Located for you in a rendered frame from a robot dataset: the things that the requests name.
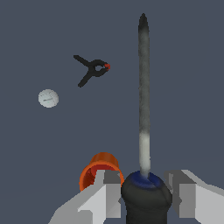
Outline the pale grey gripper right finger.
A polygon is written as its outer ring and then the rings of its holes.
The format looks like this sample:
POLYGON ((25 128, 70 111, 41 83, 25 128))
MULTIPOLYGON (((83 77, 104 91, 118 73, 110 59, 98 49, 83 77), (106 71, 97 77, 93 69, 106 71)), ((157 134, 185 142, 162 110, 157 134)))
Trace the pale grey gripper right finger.
POLYGON ((164 178, 179 218, 224 224, 224 189, 205 183, 188 170, 165 171, 164 178))

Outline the black spring clamp red tip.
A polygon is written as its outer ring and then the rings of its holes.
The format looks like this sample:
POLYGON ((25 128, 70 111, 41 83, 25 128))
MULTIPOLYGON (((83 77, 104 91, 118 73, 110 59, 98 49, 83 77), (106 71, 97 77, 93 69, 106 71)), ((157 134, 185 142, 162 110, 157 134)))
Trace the black spring clamp red tip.
POLYGON ((78 84, 79 88, 82 88, 84 85, 86 85, 92 77, 101 77, 110 69, 110 64, 105 61, 102 61, 101 59, 87 61, 79 55, 74 55, 73 57, 88 68, 87 74, 82 78, 82 80, 78 84))

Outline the white golf ball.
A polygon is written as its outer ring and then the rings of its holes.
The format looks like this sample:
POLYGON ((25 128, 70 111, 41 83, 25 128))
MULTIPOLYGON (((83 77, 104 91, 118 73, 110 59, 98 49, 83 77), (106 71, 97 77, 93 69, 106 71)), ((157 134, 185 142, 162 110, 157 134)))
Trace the white golf ball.
POLYGON ((38 94, 38 102, 45 108, 52 108, 59 103, 59 96, 55 91, 45 89, 38 94))

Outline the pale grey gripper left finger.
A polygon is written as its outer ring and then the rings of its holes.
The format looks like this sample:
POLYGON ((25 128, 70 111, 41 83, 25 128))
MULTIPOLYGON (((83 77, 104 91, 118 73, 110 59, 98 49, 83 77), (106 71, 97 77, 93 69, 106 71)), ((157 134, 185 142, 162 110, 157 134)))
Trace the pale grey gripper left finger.
POLYGON ((94 183, 59 207, 48 224, 103 224, 120 217, 120 172, 98 170, 94 183))

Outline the black-handled screwdriver with grey shaft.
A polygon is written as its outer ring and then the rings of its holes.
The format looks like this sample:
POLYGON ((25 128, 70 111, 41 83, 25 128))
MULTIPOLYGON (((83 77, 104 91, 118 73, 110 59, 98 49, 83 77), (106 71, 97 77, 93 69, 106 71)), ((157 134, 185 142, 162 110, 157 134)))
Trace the black-handled screwdriver with grey shaft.
POLYGON ((150 37, 143 13, 138 25, 139 57, 139 165, 122 184, 126 224, 167 224, 172 194, 164 181, 151 173, 150 155, 150 37))

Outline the orange plastic cup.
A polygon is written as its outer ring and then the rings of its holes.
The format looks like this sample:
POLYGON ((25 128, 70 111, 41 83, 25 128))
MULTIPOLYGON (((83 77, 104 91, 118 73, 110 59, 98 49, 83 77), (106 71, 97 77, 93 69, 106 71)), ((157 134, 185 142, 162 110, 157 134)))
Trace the orange plastic cup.
POLYGON ((123 184, 124 177, 119 169, 118 160, 111 153, 100 152, 92 157, 89 165, 83 169, 80 175, 79 186, 81 191, 95 182, 95 176, 98 170, 118 171, 121 184, 123 184))

